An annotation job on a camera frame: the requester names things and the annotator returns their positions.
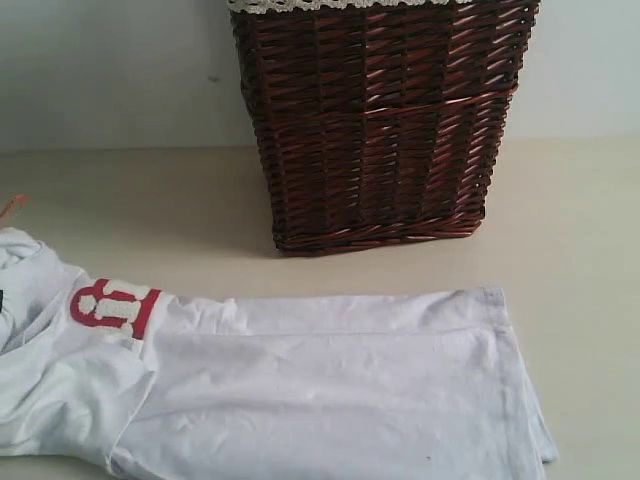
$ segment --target white lace trim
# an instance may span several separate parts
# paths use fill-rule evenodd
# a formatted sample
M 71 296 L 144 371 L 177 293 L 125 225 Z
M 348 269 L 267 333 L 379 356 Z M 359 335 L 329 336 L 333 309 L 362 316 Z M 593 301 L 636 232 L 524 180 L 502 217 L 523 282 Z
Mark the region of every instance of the white lace trim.
M 424 5 L 425 3 L 446 5 L 449 2 L 469 3 L 472 1 L 474 0 L 227 0 L 227 5 L 236 12 L 266 13 L 269 10 L 290 12 L 296 8 L 319 10 L 323 6 L 344 9 L 349 5 L 365 8 L 373 5 L 398 6 L 400 4 Z

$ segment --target table surface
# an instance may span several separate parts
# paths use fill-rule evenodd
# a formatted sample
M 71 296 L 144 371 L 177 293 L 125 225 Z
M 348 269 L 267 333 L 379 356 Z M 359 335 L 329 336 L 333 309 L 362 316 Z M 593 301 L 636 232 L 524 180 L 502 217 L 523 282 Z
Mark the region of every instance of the table surface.
M 497 285 L 561 452 L 551 480 L 637 477 L 640 139 L 506 142 L 471 238 L 285 259 L 249 148 L 0 157 L 14 224 L 94 275 L 224 298 L 400 294 Z M 101 480 L 59 458 L 3 480 Z

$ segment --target wicker basket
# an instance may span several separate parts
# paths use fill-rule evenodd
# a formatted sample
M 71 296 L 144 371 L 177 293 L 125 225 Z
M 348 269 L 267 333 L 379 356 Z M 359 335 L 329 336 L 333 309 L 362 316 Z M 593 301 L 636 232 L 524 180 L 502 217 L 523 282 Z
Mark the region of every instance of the wicker basket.
M 538 6 L 233 12 L 278 249 L 471 235 Z

